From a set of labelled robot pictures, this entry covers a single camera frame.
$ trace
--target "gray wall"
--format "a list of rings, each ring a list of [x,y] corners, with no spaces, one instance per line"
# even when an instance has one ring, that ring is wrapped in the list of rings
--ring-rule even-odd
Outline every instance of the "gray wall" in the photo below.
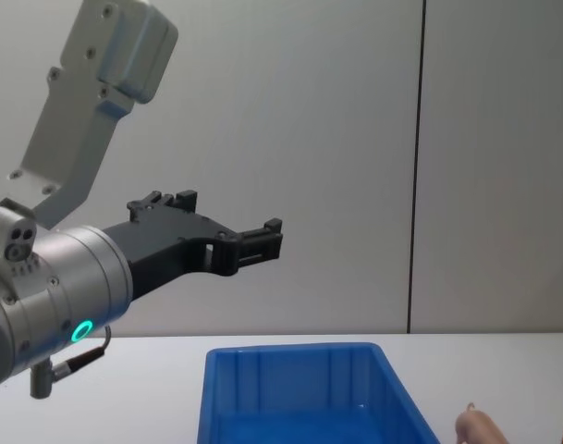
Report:
[[[18,163],[80,0],[0,0],[0,176]],[[128,335],[406,329],[421,0],[156,0],[180,39],[121,122],[90,200],[105,227],[148,191],[199,192],[238,230],[286,221],[282,259],[184,277]]]
[[[563,0],[429,0],[412,330],[563,330]]]

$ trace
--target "table surface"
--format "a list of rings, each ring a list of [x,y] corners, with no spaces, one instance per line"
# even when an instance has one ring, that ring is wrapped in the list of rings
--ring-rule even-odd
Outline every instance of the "table surface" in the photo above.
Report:
[[[25,372],[0,386],[0,444],[192,444],[205,354],[261,344],[369,341],[379,344],[444,443],[472,401],[510,442],[560,442],[563,335],[367,335],[114,339],[99,362],[29,397]],[[55,357],[99,343],[86,339]]]

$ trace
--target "robotic arm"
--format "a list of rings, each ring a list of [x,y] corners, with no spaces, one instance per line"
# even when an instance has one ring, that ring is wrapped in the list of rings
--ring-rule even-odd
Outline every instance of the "robotic arm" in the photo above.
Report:
[[[46,398],[105,347],[55,366],[50,356],[132,301],[187,273],[232,276],[279,257],[280,220],[234,232],[195,213],[194,191],[154,191],[105,230],[37,232],[86,200],[116,123],[152,100],[176,40],[145,0],[83,1],[27,152],[0,187],[0,383],[30,368],[31,396]]]

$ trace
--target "blue plastic bin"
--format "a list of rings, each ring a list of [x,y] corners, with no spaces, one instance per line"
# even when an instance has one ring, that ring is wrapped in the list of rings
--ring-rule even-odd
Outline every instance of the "blue plastic bin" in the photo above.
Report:
[[[382,350],[339,343],[207,355],[198,444],[434,444]]]

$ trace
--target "green led ring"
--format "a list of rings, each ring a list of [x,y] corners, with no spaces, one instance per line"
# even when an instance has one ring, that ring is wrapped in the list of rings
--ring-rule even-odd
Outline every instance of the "green led ring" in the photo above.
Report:
[[[79,340],[86,338],[88,335],[90,335],[93,328],[94,323],[91,320],[81,322],[71,335],[71,341],[78,342]]]

